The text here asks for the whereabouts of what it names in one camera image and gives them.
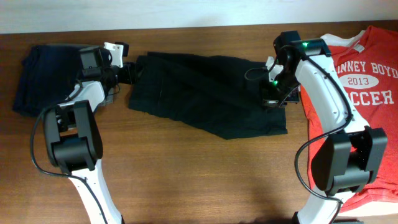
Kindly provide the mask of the black shorts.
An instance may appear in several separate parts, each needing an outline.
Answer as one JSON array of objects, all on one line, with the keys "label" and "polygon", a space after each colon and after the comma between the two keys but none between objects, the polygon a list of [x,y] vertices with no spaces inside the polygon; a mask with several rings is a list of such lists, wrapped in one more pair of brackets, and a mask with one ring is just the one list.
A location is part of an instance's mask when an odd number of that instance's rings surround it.
[{"label": "black shorts", "polygon": [[128,107],[181,121],[223,139],[287,134],[285,110],[261,106],[259,82],[245,79],[263,62],[149,52],[138,56]]}]

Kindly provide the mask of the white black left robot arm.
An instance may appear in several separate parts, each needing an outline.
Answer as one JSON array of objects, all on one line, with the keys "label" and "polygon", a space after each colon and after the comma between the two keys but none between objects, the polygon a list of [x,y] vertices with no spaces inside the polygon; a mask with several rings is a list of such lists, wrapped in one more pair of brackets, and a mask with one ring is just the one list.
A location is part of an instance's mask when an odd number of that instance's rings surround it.
[{"label": "white black left robot arm", "polygon": [[121,80],[133,82],[131,66],[123,62],[128,51],[122,42],[79,50],[81,67],[73,91],[39,115],[48,159],[60,169],[57,176],[72,182],[91,223],[124,223],[103,176],[103,142],[95,111],[114,95]]}]

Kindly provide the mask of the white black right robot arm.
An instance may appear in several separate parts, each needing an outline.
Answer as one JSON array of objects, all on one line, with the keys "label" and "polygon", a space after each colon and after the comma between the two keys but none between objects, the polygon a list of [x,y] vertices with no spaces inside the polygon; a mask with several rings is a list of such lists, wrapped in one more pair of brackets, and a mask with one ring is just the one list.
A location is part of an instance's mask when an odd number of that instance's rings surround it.
[{"label": "white black right robot arm", "polygon": [[262,105],[281,108],[302,86],[312,101],[323,134],[304,143],[295,155],[312,143],[323,144],[311,161],[314,188],[295,173],[310,192],[304,207],[295,212],[292,223],[334,223],[343,204],[376,180],[387,145],[382,128],[372,128],[359,114],[335,72],[330,49],[323,39],[302,40],[297,31],[281,32],[273,41],[276,58],[260,82]]}]

